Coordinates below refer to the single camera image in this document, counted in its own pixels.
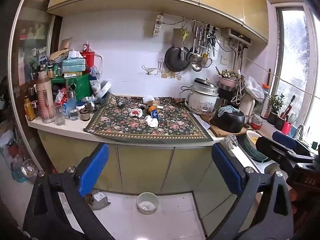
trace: electrical outlet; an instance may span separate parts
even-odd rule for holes
[[[156,17],[156,23],[155,23],[155,27],[153,28],[153,36],[159,36],[160,35],[160,29],[161,29],[161,23],[159,24],[158,21],[163,21],[163,15],[158,14]]]
[[[221,56],[220,63],[221,63],[222,65],[228,65],[228,58]]]

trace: cutting board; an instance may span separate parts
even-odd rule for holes
[[[210,119],[211,117],[208,116],[208,115],[201,115],[200,118],[207,122],[208,124],[210,124]],[[251,129],[248,129],[248,128],[245,128],[243,127],[241,129],[241,131],[239,133],[229,133],[229,132],[226,132],[224,130],[221,130],[219,127],[215,126],[215,125],[212,125],[210,124],[211,127],[210,127],[210,130],[213,132],[213,134],[216,136],[216,137],[226,137],[227,135],[229,134],[234,134],[234,135],[243,135],[243,134],[246,134],[247,130],[251,130]]]

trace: window frame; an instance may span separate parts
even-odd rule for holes
[[[284,54],[284,28],[283,28],[283,19],[279,17],[279,12],[284,10],[303,10],[306,16],[308,35],[309,35],[309,48],[310,48],[310,59],[309,59],[309,72],[308,79],[305,91],[314,94],[316,89],[316,77],[318,73],[318,65],[317,65],[317,44],[316,44],[316,31],[314,26],[313,16],[311,14],[310,9],[305,3],[295,2],[295,3],[279,3],[273,5],[274,10],[277,14],[277,39],[278,40],[278,48],[277,48],[277,60],[275,66],[275,75],[280,77],[282,62],[283,62],[283,54]],[[274,77],[271,85],[271,95],[275,95],[279,84],[279,78]],[[312,107],[312,103],[314,100],[314,96],[305,93],[302,106],[299,112],[299,116],[297,119],[297,124],[305,124],[308,120],[308,115]]]

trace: floral tablecloth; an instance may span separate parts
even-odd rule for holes
[[[124,100],[125,108],[117,103]],[[160,109],[156,128],[149,127],[144,118],[130,117],[128,108],[137,108],[141,97],[121,97],[108,94],[107,102],[101,106],[84,131],[115,141],[129,143],[192,143],[212,141],[207,131],[199,124],[180,98],[160,98]]]

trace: black frying pan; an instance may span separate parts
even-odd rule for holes
[[[183,60],[180,59],[180,48],[171,47],[167,50],[164,55],[164,62],[167,65],[168,69],[174,72],[180,72],[185,70],[190,62],[186,60],[187,54],[189,53],[188,48],[183,47]]]

